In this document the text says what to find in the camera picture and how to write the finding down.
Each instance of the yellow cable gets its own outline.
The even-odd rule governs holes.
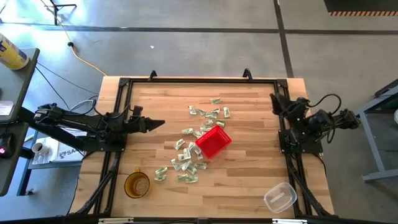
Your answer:
[[[66,34],[67,37],[68,37],[69,42],[72,42],[72,41],[70,40],[70,37],[69,37],[69,35],[68,35],[68,32],[67,32],[67,31],[65,30],[65,28],[63,27],[61,21],[59,21],[59,19],[58,19],[58,18],[55,16],[55,14],[50,10],[50,8],[43,2],[43,0],[40,0],[40,1],[42,1],[42,3],[44,4],[44,6],[51,12],[51,14],[54,16],[54,18],[55,18],[55,19],[58,21],[58,23],[61,25],[63,31],[65,31],[65,34]],[[80,61],[86,63],[87,65],[89,65],[89,66],[95,68],[97,71],[99,71],[100,73],[102,73],[104,76],[108,76],[108,75],[105,74],[103,71],[101,71],[101,69],[97,68],[96,66],[90,64],[89,62],[87,62],[87,61],[83,60],[82,58],[80,58],[79,56],[77,56],[75,50],[73,49],[73,46],[70,46],[70,49],[72,50],[74,56],[75,56],[77,59],[79,59]]]

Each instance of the red plastic crate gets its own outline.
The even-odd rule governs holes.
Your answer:
[[[231,138],[218,125],[195,141],[207,159],[213,158],[231,142]]]

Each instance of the gray floor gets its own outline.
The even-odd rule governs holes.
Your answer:
[[[62,9],[60,17],[66,24],[81,26],[277,28],[272,0],[58,2],[78,4],[75,10]],[[40,4],[40,1],[9,0],[1,19],[51,24],[51,13]],[[398,17],[330,17],[322,0],[280,0],[280,6],[286,29],[398,29]],[[40,63],[70,81],[99,92],[101,74],[73,56],[63,32],[13,24],[0,26],[0,32],[21,48],[38,47]],[[80,55],[109,75],[149,75],[155,69],[158,75],[164,76],[240,76],[243,69],[249,67],[255,77],[286,77],[278,34],[69,34]],[[337,93],[343,99],[343,107],[352,110],[397,78],[397,41],[398,35],[287,35],[294,76],[305,79],[310,99],[317,101],[327,93]],[[42,71],[69,106],[93,96]],[[53,101],[62,105],[44,79],[35,73],[24,106],[34,110]],[[335,101],[325,100],[321,107],[332,110],[335,105]],[[323,145],[336,214],[396,222],[398,178],[374,184],[364,184],[361,179],[363,174],[376,171],[363,130],[339,130],[331,144]],[[23,161],[18,165],[10,192],[0,198],[0,204],[7,205],[0,209],[0,219],[66,214],[75,191],[78,167],[35,170],[29,188],[34,188],[37,194],[15,197],[20,164]],[[46,209],[54,200],[63,203],[53,210]],[[23,212],[15,212],[13,207]]]

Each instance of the black clamp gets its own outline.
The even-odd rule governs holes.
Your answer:
[[[153,71],[150,73],[149,78],[148,78],[148,81],[152,81],[152,79],[153,79],[154,77],[157,77],[157,74],[156,74],[156,71],[155,71],[155,70],[153,70]]]
[[[248,68],[244,69],[243,77],[245,77],[245,78],[249,77],[249,82],[253,81],[253,76],[251,75],[251,72],[250,72],[250,70]]]

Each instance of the plastic food container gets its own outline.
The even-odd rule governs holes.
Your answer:
[[[293,205],[297,200],[297,194],[288,183],[281,183],[270,189],[264,196],[264,202],[269,210],[280,213]]]
[[[231,142],[231,138],[218,125],[195,141],[207,159],[213,158]]]

